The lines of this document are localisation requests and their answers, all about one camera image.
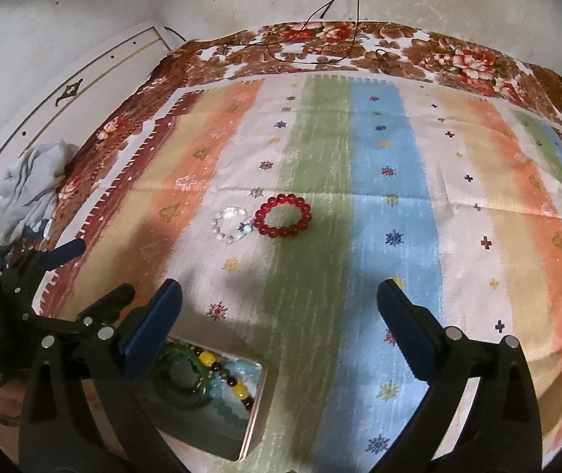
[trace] beaded bracelet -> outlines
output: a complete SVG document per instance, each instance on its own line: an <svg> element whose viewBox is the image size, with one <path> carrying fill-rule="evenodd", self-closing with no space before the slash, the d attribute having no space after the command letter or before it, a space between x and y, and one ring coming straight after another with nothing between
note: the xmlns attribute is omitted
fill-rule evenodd
<svg viewBox="0 0 562 473"><path fill-rule="evenodd" d="M250 393L248 393L248 388L246 388L245 384L241 380L233 377L231 372L224 368L222 363L217 360L216 355L213 352L209 352L208 350L204 350L196 346L192 346L192 350L194 351L194 354L198 356L200 363L217 372L217 374L226 381L226 384L229 385L231 391L233 391L235 396L241 400L246 410L250 412L255 401L250 396Z"/></svg>
<svg viewBox="0 0 562 473"><path fill-rule="evenodd" d="M176 384L169 375L169 369L178 359L185 359L198 375L191 387ZM177 409L202 409L212 402L207 369L189 347L166 344L154 363L151 381L159 398Z"/></svg>
<svg viewBox="0 0 562 473"><path fill-rule="evenodd" d="M275 227L265 223L266 215L279 204L293 204L301 210L301 218L298 222L296 222L296 224ZM270 197L268 202L263 203L255 212L253 226L259 229L260 235L268 235L270 238L296 235L299 231L307 229L309 221L312 219L311 210L311 206L308 205L302 197L296 197L295 194L279 194L276 197Z"/></svg>
<svg viewBox="0 0 562 473"><path fill-rule="evenodd" d="M220 229L220 225L224 219L230 219L236 215L242 215L246 217L244 222L239 224L238 230L235 235L225 235L222 230ZM216 214L216 217L213 219L212 228L214 233L216 234L217 240L225 241L228 245L231 243L241 240L244 238L248 233L253 230L252 219L248 218L248 214L244 208L238 208L237 206L229 206L223 212L219 212Z"/></svg>

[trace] flower pattern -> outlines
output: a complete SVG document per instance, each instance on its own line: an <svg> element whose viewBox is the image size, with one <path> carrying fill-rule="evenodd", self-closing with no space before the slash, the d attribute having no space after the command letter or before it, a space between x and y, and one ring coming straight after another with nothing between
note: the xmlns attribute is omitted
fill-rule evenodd
<svg viewBox="0 0 562 473"><path fill-rule="evenodd" d="M111 134L117 131L122 119L119 116L115 116L111 121L104 124L103 128L97 132L97 140L106 140Z"/></svg>
<svg viewBox="0 0 562 473"><path fill-rule="evenodd" d="M495 54L491 50L462 50L457 48L450 59L453 66L462 69L469 78L493 80L495 78Z"/></svg>
<svg viewBox="0 0 562 473"><path fill-rule="evenodd" d="M58 192L58 199L65 200L71 198L77 190L78 180L70 180Z"/></svg>
<svg viewBox="0 0 562 473"><path fill-rule="evenodd" d="M386 196L386 202L389 206L397 206L399 204L399 196L396 196L395 194L388 194Z"/></svg>
<svg viewBox="0 0 562 473"><path fill-rule="evenodd" d="M238 259L237 258L228 258L224 262L224 266L222 270L226 270L227 272L235 272L238 269Z"/></svg>
<svg viewBox="0 0 562 473"><path fill-rule="evenodd" d="M558 249L562 250L562 236L561 233L559 233L559 231L557 231L554 235L553 238L550 240L553 245L555 247L557 247Z"/></svg>
<svg viewBox="0 0 562 473"><path fill-rule="evenodd" d="M375 455L384 453L388 450L390 442L390 439L385 438L382 434L379 434L378 437L368 440L366 452L374 453Z"/></svg>
<svg viewBox="0 0 562 473"><path fill-rule="evenodd" d="M390 233L386 233L386 244L392 246L399 245L403 242L402 237L403 235L394 229Z"/></svg>
<svg viewBox="0 0 562 473"><path fill-rule="evenodd" d="M226 320L226 312L229 309L224 305L223 302L217 304L211 304L207 311L207 316L211 317L214 321Z"/></svg>
<svg viewBox="0 0 562 473"><path fill-rule="evenodd" d="M399 394L399 390L400 387L392 381L382 384L380 386L380 392L378 393L378 399L384 400L385 402L392 400Z"/></svg>
<svg viewBox="0 0 562 473"><path fill-rule="evenodd" d="M326 41L346 41L354 34L355 25L349 22L331 23L323 27L316 37Z"/></svg>
<svg viewBox="0 0 562 473"><path fill-rule="evenodd" d="M148 93L149 91L154 90L159 85L161 85L165 82L168 82L168 81L169 81L169 78L167 78L166 76L161 76L159 78L156 78L155 80L151 81L149 84L145 85L144 87L141 87L138 90L138 94Z"/></svg>
<svg viewBox="0 0 562 473"><path fill-rule="evenodd" d="M210 149L207 147L203 147L202 149L198 149L198 151L194 153L194 158L196 160L204 160L210 154L211 154Z"/></svg>

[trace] gray cloth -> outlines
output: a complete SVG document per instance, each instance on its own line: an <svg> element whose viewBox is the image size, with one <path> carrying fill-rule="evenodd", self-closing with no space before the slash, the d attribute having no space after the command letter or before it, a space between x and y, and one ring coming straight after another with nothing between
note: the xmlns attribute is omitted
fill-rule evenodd
<svg viewBox="0 0 562 473"><path fill-rule="evenodd" d="M51 219L56 189L64 181L64 167L73 157L64 142L41 144L23 153L0 183L0 245L14 243L25 226Z"/></svg>

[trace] bedspread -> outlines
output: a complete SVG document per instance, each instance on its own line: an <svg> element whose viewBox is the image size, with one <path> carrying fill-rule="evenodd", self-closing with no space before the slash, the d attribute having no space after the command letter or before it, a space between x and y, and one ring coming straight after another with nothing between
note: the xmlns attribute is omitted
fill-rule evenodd
<svg viewBox="0 0 562 473"><path fill-rule="evenodd" d="M549 460L562 446L562 80L409 27L301 26L185 45L95 132L43 244L80 237L87 252L45 278L42 314L74 318L122 282L144 304L177 279L172 334L274 378L251 455L180 450L192 471L363 472L427 388L376 309L392 277L443 325L520 339ZM246 47L262 40L283 43ZM252 215L280 192L311 204L307 231L216 240L218 211Z"/></svg>

